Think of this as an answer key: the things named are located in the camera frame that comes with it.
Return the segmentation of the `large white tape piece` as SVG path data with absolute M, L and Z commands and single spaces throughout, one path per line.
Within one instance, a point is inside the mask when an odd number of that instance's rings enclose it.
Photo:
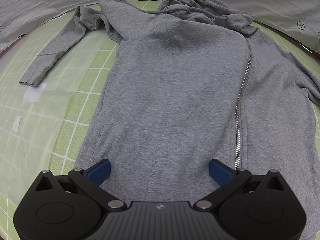
M 37 102 L 39 101 L 42 92 L 47 87 L 46 83 L 41 83 L 37 87 L 28 87 L 23 96 L 24 102 Z

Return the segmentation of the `grey zip hoodie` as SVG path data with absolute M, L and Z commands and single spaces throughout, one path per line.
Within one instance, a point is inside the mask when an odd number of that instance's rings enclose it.
M 77 7 L 20 79 L 37 86 L 101 25 L 119 44 L 76 166 L 109 159 L 103 188 L 125 202 L 194 202 L 217 188 L 213 158 L 256 174 L 274 168 L 306 212 L 302 239 L 314 239 L 317 76 L 221 0 L 163 0 L 154 12 L 99 6 Z

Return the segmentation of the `small white tape piece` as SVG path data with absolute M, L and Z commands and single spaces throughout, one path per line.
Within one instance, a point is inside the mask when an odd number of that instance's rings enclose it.
M 17 115 L 14 119 L 14 121 L 12 122 L 12 131 L 13 132 L 17 132 L 20 126 L 20 121 L 21 121 L 21 116 Z

